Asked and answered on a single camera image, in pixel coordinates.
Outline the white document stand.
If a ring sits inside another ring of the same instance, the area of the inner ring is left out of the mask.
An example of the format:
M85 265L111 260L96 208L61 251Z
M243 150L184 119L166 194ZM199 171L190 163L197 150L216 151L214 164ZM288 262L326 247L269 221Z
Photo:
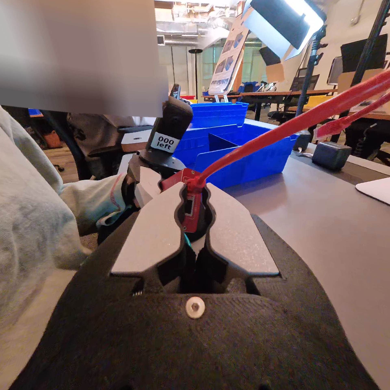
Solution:
M249 34L244 22L244 16L240 14L232 23L208 88L210 96L227 95L233 87L243 58L245 40Z
M390 178L378 179L370 182L359 183L356 190L379 202L390 205Z

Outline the orange container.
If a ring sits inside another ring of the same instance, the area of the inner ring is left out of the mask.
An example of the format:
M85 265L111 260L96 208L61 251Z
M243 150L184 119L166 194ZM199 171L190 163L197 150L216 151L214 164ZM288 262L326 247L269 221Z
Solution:
M63 148L62 142L56 131L52 130L49 133L43 134L43 138L47 144L47 149Z

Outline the person's left forearm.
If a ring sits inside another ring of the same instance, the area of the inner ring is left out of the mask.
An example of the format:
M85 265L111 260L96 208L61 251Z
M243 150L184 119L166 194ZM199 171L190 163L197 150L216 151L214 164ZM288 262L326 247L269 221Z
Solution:
M122 173L97 181L63 184L59 196L73 213L79 235L86 236L112 225L130 208L127 189L127 174Z

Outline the black light stand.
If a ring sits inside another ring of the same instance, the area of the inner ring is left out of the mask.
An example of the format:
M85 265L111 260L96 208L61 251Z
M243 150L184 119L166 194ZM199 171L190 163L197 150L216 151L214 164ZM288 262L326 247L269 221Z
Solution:
M311 45L311 52L307 64L306 74L304 83L301 89L301 95L298 100L297 110L295 117L298 117L303 113L303 107L306 102L307 92L308 88L311 82L311 78L313 76L313 71L315 64L317 62L317 59L320 57L320 55L317 54L318 49L321 47L321 40L326 36L326 24L324 24L320 30L318 30L315 35L314 39Z

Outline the person's beige sweatshirt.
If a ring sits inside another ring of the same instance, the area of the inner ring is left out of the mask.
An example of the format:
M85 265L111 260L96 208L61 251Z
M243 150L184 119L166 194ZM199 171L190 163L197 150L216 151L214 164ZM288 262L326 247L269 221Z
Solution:
M76 270L91 254L69 207L22 153L22 147L32 152L34 144L1 108L1 335L16 324L54 268Z

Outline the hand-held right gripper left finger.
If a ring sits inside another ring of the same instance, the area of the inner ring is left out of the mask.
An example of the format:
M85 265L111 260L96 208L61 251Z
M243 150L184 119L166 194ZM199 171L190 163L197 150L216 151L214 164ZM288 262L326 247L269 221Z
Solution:
M178 212L184 205L185 183L176 183L150 200L139 212L111 276L157 275L162 285L178 278L185 268L184 231Z

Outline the wooden top office desk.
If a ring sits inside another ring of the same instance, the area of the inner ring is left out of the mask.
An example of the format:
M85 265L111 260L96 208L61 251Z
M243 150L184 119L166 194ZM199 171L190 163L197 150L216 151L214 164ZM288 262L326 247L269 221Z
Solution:
M323 103L330 98L332 98L335 94L337 94L338 89L334 87L332 89L323 89L323 90L308 90L306 102L303 107L303 110L309 110L310 108ZM243 92L243 93L235 93L228 94L226 98L223 95L217 95L220 101L229 101L236 103L238 101L242 101L244 103L248 103L250 106L255 107L255 120L260 120L261 109L263 105L269 105L270 103L286 103L288 101L292 101L292 106L290 107L290 111L297 110L298 100L301 95L301 91L266 91L266 92Z

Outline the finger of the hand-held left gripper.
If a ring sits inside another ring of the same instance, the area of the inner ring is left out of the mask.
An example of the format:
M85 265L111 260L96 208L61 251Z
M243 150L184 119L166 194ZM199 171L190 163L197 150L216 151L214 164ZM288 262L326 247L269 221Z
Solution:
M159 183L162 177L160 173L147 167L140 167L139 176L139 181L134 188L134 197L139 208L143 208L161 193Z

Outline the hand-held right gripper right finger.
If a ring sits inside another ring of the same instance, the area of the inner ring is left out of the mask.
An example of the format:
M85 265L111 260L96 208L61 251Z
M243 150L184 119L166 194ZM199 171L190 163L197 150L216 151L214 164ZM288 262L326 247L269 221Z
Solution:
M251 213L238 200L206 184L212 222L206 234L214 280L275 277L280 271Z

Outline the red ethernet splitter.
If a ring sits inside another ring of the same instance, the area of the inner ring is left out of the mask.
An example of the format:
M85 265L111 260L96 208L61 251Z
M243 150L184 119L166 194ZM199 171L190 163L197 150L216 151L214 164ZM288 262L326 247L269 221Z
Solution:
M160 184L162 191L166 191L177 183L186 185L186 195L184 197L184 220L182 227L186 233L196 233L200 221L200 212L202 204L202 191L205 182L198 182L200 173L191 169L184 168L173 174L171 177L163 180Z

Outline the open cardboard box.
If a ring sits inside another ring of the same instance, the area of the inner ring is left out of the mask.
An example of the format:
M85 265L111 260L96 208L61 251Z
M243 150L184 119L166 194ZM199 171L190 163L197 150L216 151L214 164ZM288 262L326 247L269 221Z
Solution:
M266 77L268 83L278 83L285 81L284 67L280 57L276 55L269 47L262 47L260 55L266 65Z

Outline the blue plastic bin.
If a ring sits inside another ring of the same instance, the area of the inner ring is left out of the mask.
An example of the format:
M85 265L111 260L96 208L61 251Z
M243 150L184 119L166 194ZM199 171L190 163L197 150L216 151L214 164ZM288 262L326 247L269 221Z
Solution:
M241 127L246 118L248 103L199 103L192 104L191 128L211 128L236 125Z
M274 128L275 125L247 121L242 126L231 124L189 129L173 156L187 168L202 172L222 156ZM269 145L222 168L208 177L206 182L224 189L281 173L297 138L298 135L294 134Z

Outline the black tripod pole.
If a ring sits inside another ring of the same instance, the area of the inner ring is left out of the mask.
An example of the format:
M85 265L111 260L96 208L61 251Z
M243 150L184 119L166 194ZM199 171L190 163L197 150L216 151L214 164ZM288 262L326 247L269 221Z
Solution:
M383 71L388 35L381 30L389 17L389 1L382 1L368 38L343 44L343 72L339 76L338 92L342 93Z

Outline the black floor lamp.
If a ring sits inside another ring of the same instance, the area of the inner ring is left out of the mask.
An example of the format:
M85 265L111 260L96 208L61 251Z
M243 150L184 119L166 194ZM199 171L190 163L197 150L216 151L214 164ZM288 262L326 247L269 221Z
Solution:
M198 66L197 66L197 59L198 54L201 54L203 52L200 48L192 48L188 50L188 53L194 56L195 61L195 91L196 91L196 99L198 99Z

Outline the black office chair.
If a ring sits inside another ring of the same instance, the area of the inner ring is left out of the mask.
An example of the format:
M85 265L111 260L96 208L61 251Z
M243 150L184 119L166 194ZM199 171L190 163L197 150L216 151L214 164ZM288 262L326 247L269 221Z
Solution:
M292 101L286 103L270 103L270 111L267 114L268 120L277 121L279 124L283 124L296 115L295 111L290 111Z

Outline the studio light panel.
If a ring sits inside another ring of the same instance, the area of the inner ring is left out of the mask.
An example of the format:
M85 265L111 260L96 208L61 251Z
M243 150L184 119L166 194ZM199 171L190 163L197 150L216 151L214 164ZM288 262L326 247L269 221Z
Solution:
M244 26L281 60L299 55L325 24L326 14L313 1L246 1Z

